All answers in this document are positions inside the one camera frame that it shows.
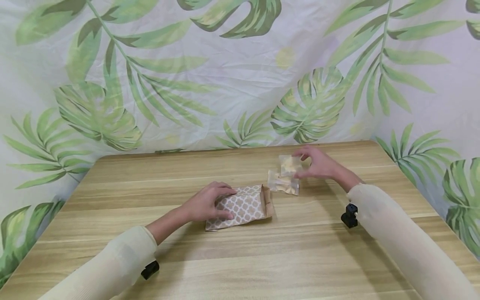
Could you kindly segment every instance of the wood grain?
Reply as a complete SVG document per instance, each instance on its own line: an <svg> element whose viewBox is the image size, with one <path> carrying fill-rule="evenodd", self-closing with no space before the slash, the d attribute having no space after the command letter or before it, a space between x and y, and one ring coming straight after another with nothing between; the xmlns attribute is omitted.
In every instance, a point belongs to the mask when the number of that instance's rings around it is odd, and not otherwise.
<svg viewBox="0 0 480 300"><path fill-rule="evenodd" d="M375 143L320 145L391 195L480 290L480 264ZM96 162L0 299L37 299L109 240L177 207L211 181L266 184L278 155L298 146L107 156ZM361 227L340 221L347 199L332 181L273 194L276 215L218 232L191 223L160 245L160 272L115 299L419 299Z"/></svg>

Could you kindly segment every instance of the clear plastic bag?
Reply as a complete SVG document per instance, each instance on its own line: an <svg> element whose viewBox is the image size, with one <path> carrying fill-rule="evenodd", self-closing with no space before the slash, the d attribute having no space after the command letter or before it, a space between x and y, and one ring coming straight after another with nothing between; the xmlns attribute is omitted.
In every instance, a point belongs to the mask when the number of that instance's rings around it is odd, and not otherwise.
<svg viewBox="0 0 480 300"><path fill-rule="evenodd" d="M280 160L280 176L293 177L295 173L303 169L299 156L279 155Z"/></svg>
<svg viewBox="0 0 480 300"><path fill-rule="evenodd" d="M269 170L267 186L272 192L298 196L300 181L296 178L280 176L278 171Z"/></svg>

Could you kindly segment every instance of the leaf print backdrop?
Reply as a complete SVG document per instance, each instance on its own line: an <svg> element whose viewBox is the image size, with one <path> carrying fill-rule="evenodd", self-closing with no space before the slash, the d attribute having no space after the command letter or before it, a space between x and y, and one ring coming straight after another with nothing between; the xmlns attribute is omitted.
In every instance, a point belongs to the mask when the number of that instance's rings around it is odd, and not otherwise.
<svg viewBox="0 0 480 300"><path fill-rule="evenodd" d="M372 139L480 257L478 0L7 0L0 17L0 286L51 199L127 153Z"/></svg>

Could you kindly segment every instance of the paper bag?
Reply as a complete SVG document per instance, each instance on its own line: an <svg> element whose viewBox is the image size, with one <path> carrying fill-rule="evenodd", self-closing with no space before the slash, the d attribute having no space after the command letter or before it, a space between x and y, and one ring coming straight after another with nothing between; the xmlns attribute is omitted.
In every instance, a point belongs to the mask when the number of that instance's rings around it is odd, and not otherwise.
<svg viewBox="0 0 480 300"><path fill-rule="evenodd" d="M237 193L218 199L216 208L226 210L233 215L232 220L207 220L205 230L218 229L247 224L255 220L266 219L274 214L270 189L263 185L246 186L235 189Z"/></svg>

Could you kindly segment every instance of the sleeve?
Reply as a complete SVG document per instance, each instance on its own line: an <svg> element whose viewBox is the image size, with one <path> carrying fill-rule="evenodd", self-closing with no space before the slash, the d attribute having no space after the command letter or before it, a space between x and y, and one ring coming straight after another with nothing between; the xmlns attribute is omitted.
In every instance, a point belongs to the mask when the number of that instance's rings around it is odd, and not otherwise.
<svg viewBox="0 0 480 300"><path fill-rule="evenodd" d="M455 263L387 193L359 184L348 198L358 208L357 220L383 246L422 299L480 299Z"/></svg>
<svg viewBox="0 0 480 300"><path fill-rule="evenodd" d="M40 300L109 300L136 282L145 266L155 260L156 248L155 239L145 227L133 227L111 240Z"/></svg>

